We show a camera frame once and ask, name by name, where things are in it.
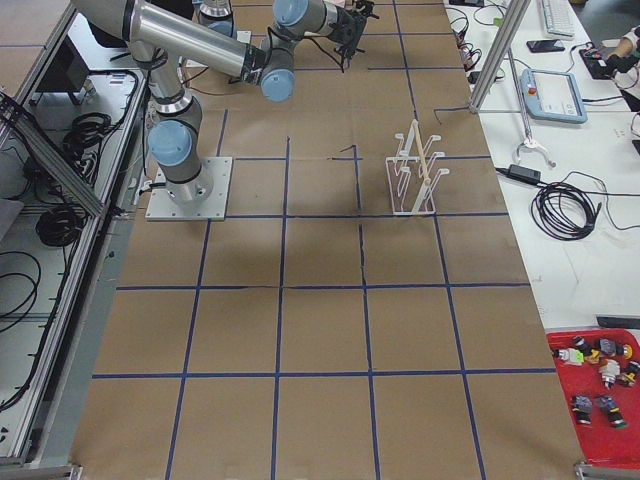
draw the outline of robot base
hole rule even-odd
[[[173,201],[166,189],[156,188],[151,192],[146,219],[152,221],[224,220],[233,158],[206,157],[202,159],[202,166],[213,178],[213,191],[207,198],[189,204],[179,204]],[[158,170],[155,182],[165,182],[161,170]]]

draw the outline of blue tablet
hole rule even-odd
[[[522,72],[520,84],[531,117],[567,123],[587,121],[573,74],[527,68]]]

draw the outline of blue joint cap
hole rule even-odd
[[[262,78],[262,94],[272,102],[284,102],[293,95],[296,77],[291,70],[277,68]]]
[[[298,23],[309,8],[309,0],[276,0],[273,2],[273,16],[283,27]]]
[[[225,37],[236,38],[236,29],[233,23],[229,20],[223,20],[222,22],[213,22],[209,25],[209,28],[214,32],[221,33]]]
[[[187,159],[193,146],[189,129],[175,120],[165,120],[153,127],[148,143],[151,153],[164,167],[180,165]]]

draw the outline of red tray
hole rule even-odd
[[[638,342],[632,334],[623,329],[555,332],[547,335],[547,341],[552,349],[570,348],[574,347],[572,339],[576,335],[583,337],[594,346],[597,346],[601,338],[631,345],[632,359],[640,360]],[[621,369],[627,366],[628,360],[622,357],[614,357],[614,359],[620,363]],[[571,412],[578,441],[587,462],[602,468],[640,469],[640,379],[633,387],[616,384],[611,390],[607,390],[598,372],[599,365],[585,362],[578,367],[566,365],[559,359],[555,359],[555,364],[570,411],[571,398],[575,395],[585,395],[593,402],[595,397],[608,394],[616,401],[620,407],[620,413],[628,424],[626,428],[613,428],[609,425],[606,414],[595,403],[591,414],[591,425],[576,423]]]

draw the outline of keyboard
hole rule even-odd
[[[573,20],[568,0],[540,0],[547,34],[554,38],[573,38]]]

